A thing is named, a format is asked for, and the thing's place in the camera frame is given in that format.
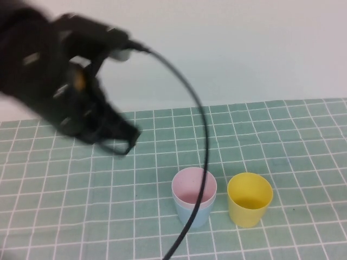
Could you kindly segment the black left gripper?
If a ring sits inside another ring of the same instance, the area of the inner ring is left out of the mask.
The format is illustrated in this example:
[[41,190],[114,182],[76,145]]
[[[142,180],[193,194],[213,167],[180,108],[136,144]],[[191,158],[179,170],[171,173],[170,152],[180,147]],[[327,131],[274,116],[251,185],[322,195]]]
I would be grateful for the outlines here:
[[64,135],[113,155],[129,154],[140,130],[113,109],[97,79],[109,55],[106,27],[80,16],[30,19],[25,26],[24,104]]

